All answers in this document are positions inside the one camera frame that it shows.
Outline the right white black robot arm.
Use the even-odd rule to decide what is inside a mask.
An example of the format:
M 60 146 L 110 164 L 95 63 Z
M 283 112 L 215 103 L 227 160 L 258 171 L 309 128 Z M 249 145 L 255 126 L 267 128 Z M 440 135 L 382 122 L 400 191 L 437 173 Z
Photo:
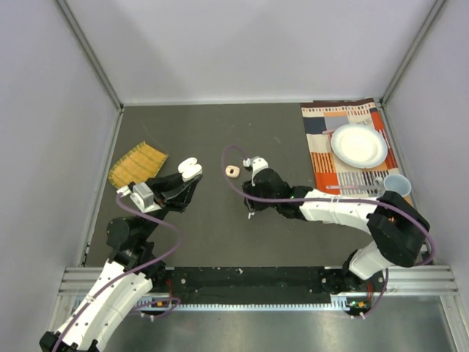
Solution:
M 273 208 L 287 219 L 321 221 L 363 231 L 367 246 L 346 259 L 333 292 L 361 289 L 375 274 L 396 265 L 420 265 L 418 256 L 429 223 L 402 196 L 386 191 L 368 199 L 327 194 L 308 186 L 290 186 L 270 167 L 248 168 L 251 179 L 242 184 L 250 214 Z

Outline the pink earbud charging case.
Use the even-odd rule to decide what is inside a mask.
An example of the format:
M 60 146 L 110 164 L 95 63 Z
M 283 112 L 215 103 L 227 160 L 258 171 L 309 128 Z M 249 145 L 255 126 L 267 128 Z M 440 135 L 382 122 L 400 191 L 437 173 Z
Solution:
M 228 165 L 225 168 L 225 175 L 229 178 L 238 178 L 240 176 L 240 168 L 238 166 Z

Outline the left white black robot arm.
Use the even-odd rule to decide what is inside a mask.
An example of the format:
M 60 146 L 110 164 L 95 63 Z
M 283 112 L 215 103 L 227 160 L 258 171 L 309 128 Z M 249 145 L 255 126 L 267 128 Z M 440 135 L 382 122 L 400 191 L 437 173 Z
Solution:
M 186 210 L 201 179 L 202 167 L 195 164 L 117 190 L 116 202 L 129 215 L 108 223 L 111 254 L 73 314 L 41 337 L 42 351 L 102 351 L 140 298 L 165 285 L 163 261 L 180 247 L 182 232 L 164 219 L 170 212 Z M 156 257 L 148 238 L 158 226 L 174 231 L 177 242 Z

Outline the white earbud charging case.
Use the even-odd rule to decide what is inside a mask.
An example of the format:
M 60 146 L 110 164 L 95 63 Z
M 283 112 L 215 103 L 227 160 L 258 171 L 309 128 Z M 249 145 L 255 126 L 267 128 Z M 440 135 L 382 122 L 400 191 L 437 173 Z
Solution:
M 198 159 L 195 157 L 185 159 L 179 164 L 177 169 L 184 182 L 188 182 L 202 174 L 202 165 L 198 163 Z

